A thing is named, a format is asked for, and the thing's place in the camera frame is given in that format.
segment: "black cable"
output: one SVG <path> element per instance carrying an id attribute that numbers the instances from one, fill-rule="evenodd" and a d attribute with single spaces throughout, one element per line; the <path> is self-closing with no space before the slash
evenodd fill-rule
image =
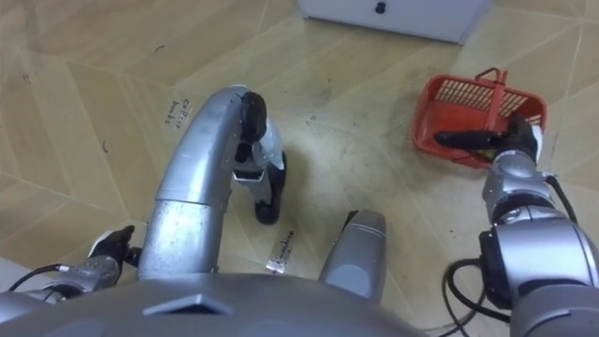
<path id="1" fill-rule="evenodd" d="M 446 306 L 447 312 L 449 313 L 449 316 L 451 317 L 451 320 L 453 321 L 453 324 L 455 325 L 455 327 L 451 330 L 448 330 L 448 331 L 440 334 L 438 337 L 448 337 L 458 331 L 461 332 L 461 334 L 464 337 L 469 337 L 469 335 L 466 332 L 466 330 L 464 329 L 464 327 L 468 323 L 470 323 L 470 321 L 472 321 L 473 318 L 475 318 L 476 311 L 471 309 L 468 312 L 468 314 L 462 319 L 462 321 L 459 321 L 458 318 L 456 317 L 455 313 L 453 312 L 453 308 L 451 307 L 451 303 L 449 303 L 449 298 L 447 297 L 447 284 L 448 284 L 449 277 L 450 277 L 451 267 L 456 267 L 457 269 L 460 269 L 462 267 L 468 267 L 468 266 L 478 267 L 480 269 L 478 259 L 463 259 L 463 260 L 459 260 L 459 261 L 452 263 L 449 267 L 447 267 L 446 272 L 443 274 L 443 282 L 441 285 L 441 287 L 442 287 L 441 293 L 443 295 L 443 302 Z M 480 292 L 480 296 L 478 297 L 478 300 L 476 301 L 476 303 L 479 305 L 482 305 L 484 300 L 485 300 L 485 289 L 483 288 L 483 290 Z"/>
<path id="2" fill-rule="evenodd" d="M 41 274 L 43 272 L 49 272 L 49 271 L 58 271 L 58 269 L 63 266 L 60 263 L 56 263 L 56 264 L 52 264 L 52 265 L 48 265 L 48 266 L 44 266 L 44 267 L 39 267 L 33 271 L 30 271 L 28 273 L 26 273 L 22 278 L 20 278 L 19 280 L 17 280 L 17 282 L 14 283 L 14 285 L 12 285 L 8 291 L 15 291 L 20 285 L 23 284 L 23 282 L 29 280 L 30 278 Z"/>
<path id="3" fill-rule="evenodd" d="M 509 321 L 511 319 L 511 317 L 509 315 L 486 308 L 486 307 L 480 305 L 479 303 L 474 303 L 473 301 L 471 301 L 470 299 L 465 297 L 460 292 L 458 287 L 456 286 L 456 281 L 455 281 L 456 271 L 458 271 L 458 269 L 460 269 L 461 267 L 465 267 L 467 265 L 472 265 L 474 263 L 474 261 L 476 261 L 476 263 L 478 263 L 477 259 L 461 260 L 461 261 L 454 262 L 447 268 L 447 272 L 448 272 L 447 286 L 449 287 L 449 291 L 451 291 L 453 296 L 455 296 L 456 299 L 458 299 L 463 305 L 476 311 L 477 313 L 491 317 L 491 318 L 495 318 L 504 323 L 509 323 Z"/>
<path id="4" fill-rule="evenodd" d="M 558 195 L 558 198 L 560 198 L 560 201 L 562 202 L 565 211 L 568 213 L 570 220 L 572 220 L 573 223 L 577 224 L 577 214 L 574 212 L 574 208 L 572 207 L 570 200 L 568 200 L 568 197 L 563 192 L 562 186 L 560 185 L 558 178 L 554 175 L 548 175 L 547 177 L 545 177 L 545 182 L 547 182 L 549 185 L 551 185 L 551 187 L 553 187 L 553 190 Z"/>

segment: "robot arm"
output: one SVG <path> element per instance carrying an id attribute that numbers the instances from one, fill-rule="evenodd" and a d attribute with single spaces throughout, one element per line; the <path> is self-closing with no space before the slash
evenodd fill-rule
<path id="1" fill-rule="evenodd" d="M 531 126 L 515 117 L 502 135 L 437 136 L 452 147 L 497 150 L 482 193 L 492 227 L 479 236 L 480 265 L 489 300 L 513 310 L 511 335 L 593 335 L 599 326 L 597 250 L 575 216 L 555 208 L 548 185 L 555 177 L 536 169 Z"/>

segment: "cabinet drawer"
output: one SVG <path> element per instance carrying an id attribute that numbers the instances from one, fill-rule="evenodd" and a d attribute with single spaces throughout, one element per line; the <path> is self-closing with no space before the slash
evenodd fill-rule
<path id="1" fill-rule="evenodd" d="M 304 17 L 459 42 L 488 0 L 299 0 Z"/>

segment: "red basket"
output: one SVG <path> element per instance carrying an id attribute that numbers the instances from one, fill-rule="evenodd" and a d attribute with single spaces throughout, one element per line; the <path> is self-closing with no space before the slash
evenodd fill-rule
<path id="1" fill-rule="evenodd" d="M 495 80 L 483 79 L 495 73 Z M 437 131 L 495 130 L 505 131 L 512 113 L 531 125 L 545 130 L 547 108 L 543 100 L 529 93 L 505 87 L 507 72 L 488 69 L 474 80 L 440 75 L 424 87 L 416 105 L 412 123 L 412 140 L 428 154 L 449 159 L 475 169 L 490 163 L 463 150 L 439 145 L 433 138 Z"/>

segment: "tiled floor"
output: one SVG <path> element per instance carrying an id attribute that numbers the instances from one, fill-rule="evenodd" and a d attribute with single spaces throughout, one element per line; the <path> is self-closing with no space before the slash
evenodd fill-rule
<path id="1" fill-rule="evenodd" d="M 477 256 L 484 172 L 416 153 L 416 99 L 439 73 L 490 66 L 549 104 L 541 167 L 561 174 L 582 226 L 599 229 L 599 0 L 498 0 L 454 46 L 305 21 L 293 0 L 0 0 L 0 255 L 28 267 L 74 263 L 107 228 L 138 226 L 184 126 L 222 86 L 265 96 L 289 156 L 280 223 L 256 222 L 235 188 L 224 271 L 261 271 L 294 228 L 289 272 L 316 277 L 349 210 L 387 217 L 383 303 L 420 328 L 448 321 L 446 264 Z M 475 294 L 478 277 L 465 274 Z M 505 336 L 478 318 L 471 331 Z"/>

